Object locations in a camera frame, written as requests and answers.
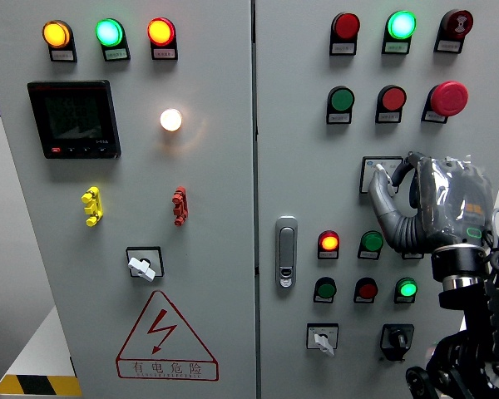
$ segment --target yellow black hazard stripe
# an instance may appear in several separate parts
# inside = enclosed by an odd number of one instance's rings
[[[75,377],[7,374],[0,381],[0,394],[80,397],[82,390]]]

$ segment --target gray metal panel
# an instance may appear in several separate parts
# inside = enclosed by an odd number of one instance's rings
[[[129,62],[103,61],[104,17],[123,24]],[[175,24],[179,61],[151,60],[153,17]],[[49,61],[41,30],[54,18],[74,31],[76,65]],[[46,160],[26,84],[89,79],[111,83],[122,157]],[[254,397],[251,90],[250,2],[0,1],[0,109],[85,398]],[[163,134],[171,107],[183,126]],[[105,214],[89,229],[80,198],[91,185]],[[181,228],[178,185],[190,209]],[[130,278],[126,247],[155,245],[165,277]],[[218,382],[118,378],[116,356],[155,289],[215,356]]]
[[[410,54],[382,56],[385,22],[403,7],[417,16]],[[433,54],[440,20],[457,7],[475,17],[462,54]],[[428,257],[402,261],[386,245],[379,261],[357,259],[362,234],[380,231],[368,198],[358,193],[360,165],[364,155],[409,150],[471,155],[498,189],[499,2],[262,1],[256,12],[262,397],[410,397],[405,370],[424,366],[428,348],[458,330],[461,314],[439,309],[442,286],[432,279]],[[354,57],[329,57],[329,29],[340,12],[360,18]],[[444,126],[420,122],[428,92],[446,80],[467,86],[466,109]],[[376,126],[377,95],[389,84],[407,92],[403,121]],[[353,123],[326,126],[327,95],[339,85],[354,92]],[[405,182],[401,209],[408,208],[407,192]],[[287,293],[274,282],[274,224],[286,214],[299,222],[297,283]],[[317,260],[317,238],[326,229],[340,235],[338,261]],[[337,283],[333,304],[312,302],[323,276]],[[353,304],[362,277],[378,283],[373,305]],[[413,305],[393,303],[401,277],[418,281]],[[336,357],[305,348],[306,323],[339,323]],[[403,363],[383,359],[385,323],[416,327]]]

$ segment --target white switch handle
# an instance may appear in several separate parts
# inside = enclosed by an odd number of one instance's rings
[[[333,357],[334,350],[331,345],[329,345],[329,340],[323,335],[314,334],[314,341],[316,345],[319,346],[319,350],[325,353],[327,356]]]
[[[137,273],[144,280],[153,281],[156,276],[156,271],[150,268],[150,263],[145,260],[139,260],[137,258],[131,258],[127,266]]]

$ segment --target green push button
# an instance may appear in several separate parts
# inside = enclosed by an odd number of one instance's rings
[[[369,231],[360,239],[365,249],[371,252],[379,251],[384,244],[383,236],[377,231]]]
[[[353,93],[348,89],[338,89],[331,96],[331,105],[336,111],[346,111],[353,105]]]
[[[404,297],[412,297],[416,295],[416,281],[413,278],[402,278],[398,281],[398,291]]]
[[[332,298],[336,294],[336,288],[331,284],[322,284],[318,287],[318,295],[321,298]]]

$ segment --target warning sign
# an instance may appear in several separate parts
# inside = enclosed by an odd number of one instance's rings
[[[120,378],[218,381],[218,362],[162,291],[154,291],[116,358]]]

